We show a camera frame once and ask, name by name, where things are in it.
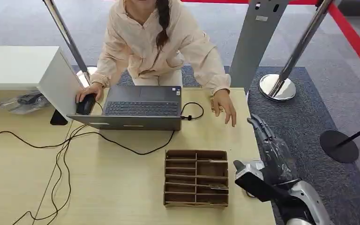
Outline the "person's right hand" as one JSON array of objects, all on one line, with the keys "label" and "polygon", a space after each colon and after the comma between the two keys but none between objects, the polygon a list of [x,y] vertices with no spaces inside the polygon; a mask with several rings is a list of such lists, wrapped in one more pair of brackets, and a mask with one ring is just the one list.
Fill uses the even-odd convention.
[{"label": "person's right hand", "polygon": [[94,82],[89,87],[84,88],[82,90],[79,90],[75,96],[75,102],[79,103],[84,100],[86,95],[88,94],[95,94],[95,100],[99,101],[101,99],[101,96],[104,92],[104,86],[101,83]]}]

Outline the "person's left hand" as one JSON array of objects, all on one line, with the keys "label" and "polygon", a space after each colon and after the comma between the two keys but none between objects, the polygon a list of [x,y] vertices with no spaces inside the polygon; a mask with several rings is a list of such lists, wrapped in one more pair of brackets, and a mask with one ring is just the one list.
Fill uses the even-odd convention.
[{"label": "person's left hand", "polygon": [[222,108],[225,113],[225,124],[228,124],[231,121],[232,127],[235,127],[237,123],[237,113],[229,93],[230,92],[227,89],[221,89],[214,93],[213,110],[215,116],[218,117],[221,112],[220,108]]}]

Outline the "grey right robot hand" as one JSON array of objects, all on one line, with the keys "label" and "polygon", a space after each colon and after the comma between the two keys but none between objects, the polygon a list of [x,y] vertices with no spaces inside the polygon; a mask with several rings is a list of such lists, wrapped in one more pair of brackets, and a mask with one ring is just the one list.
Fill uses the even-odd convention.
[{"label": "grey right robot hand", "polygon": [[291,187],[300,181],[295,159],[286,142],[272,131],[265,120],[252,113],[247,118],[259,140],[259,153],[264,164],[264,180],[274,186]]}]

